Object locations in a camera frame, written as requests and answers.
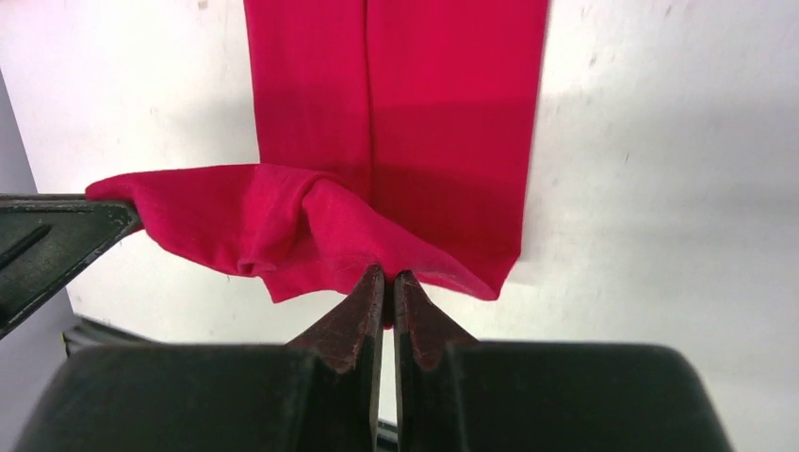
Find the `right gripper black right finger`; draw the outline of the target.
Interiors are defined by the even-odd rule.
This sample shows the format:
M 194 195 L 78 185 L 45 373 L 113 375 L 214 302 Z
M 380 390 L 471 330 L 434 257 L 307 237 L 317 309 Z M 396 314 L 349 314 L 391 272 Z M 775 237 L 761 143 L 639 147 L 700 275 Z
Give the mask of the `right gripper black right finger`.
M 728 451 L 690 363 L 650 344 L 491 342 L 393 284 L 402 451 Z

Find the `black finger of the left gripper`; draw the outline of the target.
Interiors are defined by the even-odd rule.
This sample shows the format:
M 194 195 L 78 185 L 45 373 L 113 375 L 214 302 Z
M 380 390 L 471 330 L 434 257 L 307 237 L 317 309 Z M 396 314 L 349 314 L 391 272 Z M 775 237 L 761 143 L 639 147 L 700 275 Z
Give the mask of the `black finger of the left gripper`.
M 1 196 L 1 336 L 142 222 L 130 202 L 77 194 Z

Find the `red t-shirt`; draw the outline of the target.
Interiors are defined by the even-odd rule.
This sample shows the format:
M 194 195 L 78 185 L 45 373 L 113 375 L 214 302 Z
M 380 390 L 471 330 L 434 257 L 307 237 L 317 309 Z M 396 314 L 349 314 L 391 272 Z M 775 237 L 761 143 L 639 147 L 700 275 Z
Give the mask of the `red t-shirt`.
M 88 186 L 274 302 L 388 279 L 498 297 L 521 251 L 545 1 L 248 1 L 256 164 Z

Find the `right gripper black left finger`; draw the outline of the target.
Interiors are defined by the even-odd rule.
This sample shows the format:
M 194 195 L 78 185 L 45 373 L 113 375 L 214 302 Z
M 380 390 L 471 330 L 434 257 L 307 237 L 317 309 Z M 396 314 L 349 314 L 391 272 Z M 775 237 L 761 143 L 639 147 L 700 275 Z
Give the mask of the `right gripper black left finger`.
M 19 451 L 372 451 L 384 275 L 283 345 L 98 346 L 55 374 Z

